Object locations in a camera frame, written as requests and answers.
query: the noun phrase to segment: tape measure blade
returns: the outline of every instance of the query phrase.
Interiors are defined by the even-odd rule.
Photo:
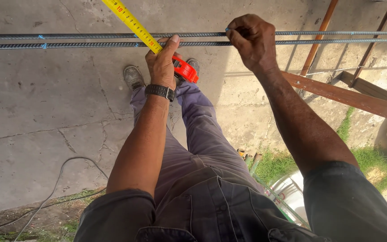
[[[143,41],[154,53],[159,53],[163,48],[158,41],[144,28],[136,17],[119,0],[102,0],[137,37]]]

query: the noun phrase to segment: gray pants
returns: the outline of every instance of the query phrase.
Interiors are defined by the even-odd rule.
[[[137,88],[132,93],[130,104],[134,110],[134,125],[146,103],[144,89]],[[215,109],[198,86],[183,82],[176,88],[175,95],[186,126],[187,150],[167,127],[162,167],[155,189],[156,206],[177,179],[210,165],[243,177],[264,193],[264,188],[250,176],[244,160],[223,136]]]

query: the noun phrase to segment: wooden plank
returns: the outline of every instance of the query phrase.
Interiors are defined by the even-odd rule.
[[[329,25],[329,21],[331,19],[332,13],[337,5],[338,0],[331,0],[328,10],[326,11],[325,17],[323,18],[322,24],[320,25],[319,31],[326,31]],[[323,35],[316,35],[315,40],[323,39]],[[313,63],[314,57],[316,56],[317,49],[319,48],[319,44],[313,44],[310,49],[310,52],[307,56],[307,60],[304,63],[304,67],[301,70],[301,76],[305,76],[310,69],[311,64]]]
[[[353,81],[353,74],[343,71],[337,76],[337,78],[342,82],[346,83],[347,85],[350,85]],[[357,78],[356,84],[352,88],[362,94],[373,96],[387,101],[386,90],[362,78]]]
[[[282,71],[291,86],[387,118],[387,101]]]
[[[384,27],[387,24],[387,10],[386,13],[384,14],[382,21],[377,28],[377,31],[382,31]],[[367,48],[367,51],[365,52],[361,62],[359,63],[359,67],[356,69],[355,74],[353,76],[353,82],[349,85],[349,87],[353,87],[356,83],[356,79],[359,77],[359,74],[361,74],[361,71],[363,69],[363,66],[367,64],[368,58],[370,58],[371,53],[373,52],[374,47],[376,46],[376,42],[370,43],[370,45]]]

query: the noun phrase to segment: watch strap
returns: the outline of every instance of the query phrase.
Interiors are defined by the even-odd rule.
[[[168,99],[170,102],[174,100],[174,91],[171,90],[171,88],[169,87],[165,87],[161,85],[155,85],[155,84],[147,85],[146,89],[144,90],[144,93],[146,97],[149,94],[154,94],[158,96],[163,96],[166,99]]]

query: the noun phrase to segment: hand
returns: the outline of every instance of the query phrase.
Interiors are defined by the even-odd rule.
[[[237,48],[244,65],[254,73],[268,73],[279,69],[276,60],[274,25],[255,14],[234,19],[226,36]]]
[[[175,90],[172,56],[181,58],[181,55],[175,52],[180,43],[180,37],[178,35],[173,35],[171,38],[162,38],[158,40],[158,42],[165,41],[166,45],[161,52],[155,54],[152,50],[149,50],[146,55],[147,67],[151,78],[150,83]]]

